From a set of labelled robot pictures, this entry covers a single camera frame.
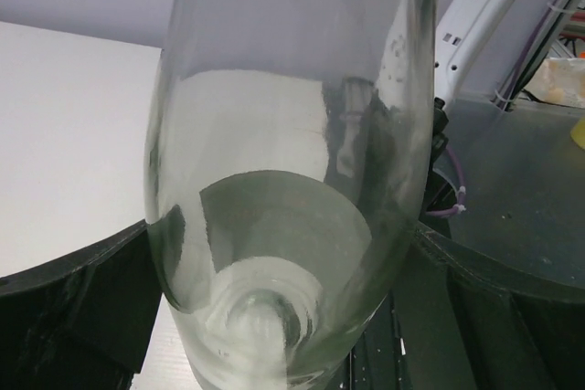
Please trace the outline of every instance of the white robotic arm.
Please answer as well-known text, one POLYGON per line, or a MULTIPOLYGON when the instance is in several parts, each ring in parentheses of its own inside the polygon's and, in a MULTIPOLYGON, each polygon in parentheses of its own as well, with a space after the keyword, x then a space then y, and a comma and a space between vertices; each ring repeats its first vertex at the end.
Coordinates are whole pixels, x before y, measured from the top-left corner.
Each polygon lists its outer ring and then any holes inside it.
POLYGON ((451 108, 471 65, 515 0, 453 0, 437 26, 435 97, 451 108))

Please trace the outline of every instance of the glass bottle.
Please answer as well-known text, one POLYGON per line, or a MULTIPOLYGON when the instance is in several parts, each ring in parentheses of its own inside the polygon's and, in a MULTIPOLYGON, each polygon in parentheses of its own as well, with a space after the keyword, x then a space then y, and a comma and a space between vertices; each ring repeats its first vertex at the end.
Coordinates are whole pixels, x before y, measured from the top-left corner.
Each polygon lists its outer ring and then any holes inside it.
POLYGON ((154 262, 204 390, 322 389, 408 249, 435 0, 175 0, 145 150, 154 262))

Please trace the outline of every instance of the white table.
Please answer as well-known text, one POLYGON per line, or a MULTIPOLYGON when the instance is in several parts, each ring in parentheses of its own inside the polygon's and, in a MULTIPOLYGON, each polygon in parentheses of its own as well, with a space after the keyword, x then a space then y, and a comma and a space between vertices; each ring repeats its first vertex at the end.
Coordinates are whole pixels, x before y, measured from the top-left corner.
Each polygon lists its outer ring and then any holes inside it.
MULTIPOLYGON (((144 217, 144 136, 159 52, 0 23, 0 277, 144 217)), ((132 389, 199 388, 161 303, 132 389)))

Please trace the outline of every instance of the purple cable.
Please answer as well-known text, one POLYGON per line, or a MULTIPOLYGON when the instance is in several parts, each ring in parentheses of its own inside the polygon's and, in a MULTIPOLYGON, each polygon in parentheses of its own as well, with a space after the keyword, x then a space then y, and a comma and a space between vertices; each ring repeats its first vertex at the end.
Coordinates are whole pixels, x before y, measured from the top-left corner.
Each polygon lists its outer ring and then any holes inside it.
POLYGON ((459 180, 459 188, 457 190, 457 203, 450 207, 449 209, 444 210, 433 210, 431 212, 427 212, 428 216, 436 216, 438 218, 448 218, 450 216, 454 216, 460 214, 463 210, 463 203, 465 202, 465 177, 463 175, 463 168, 459 159, 455 155, 455 151, 452 149, 450 145, 447 145, 445 148, 445 152, 447 156, 451 160, 453 168, 455 168, 455 173, 457 174, 457 180, 459 180))
MULTIPOLYGON (((553 0, 551 2, 551 4, 557 5, 557 2, 558 2, 558 0, 553 0)), ((537 35, 538 35, 538 32, 540 31, 540 28, 544 25, 545 20, 547 20, 548 15, 550 14, 551 11, 552 10, 549 7, 547 7, 546 13, 542 17, 540 17, 540 20, 538 21, 537 26, 532 30, 532 33, 528 37, 528 40, 526 41, 524 48, 522 49, 522 52, 520 52, 520 57, 518 58, 518 60, 516 61, 515 65, 513 67, 514 74, 512 75, 512 79, 508 83, 508 86, 505 88, 505 92, 501 95, 501 97, 503 99, 499 99, 497 104, 495 104, 498 108, 505 109, 505 105, 512 101, 512 98, 509 95, 512 94, 512 91, 514 90, 514 87, 516 86, 516 82, 518 81, 518 79, 520 77, 520 73, 521 73, 520 69, 522 68, 522 64, 524 63, 524 61, 528 55, 528 52, 530 52, 530 49, 534 45, 534 42, 537 38, 537 35)))

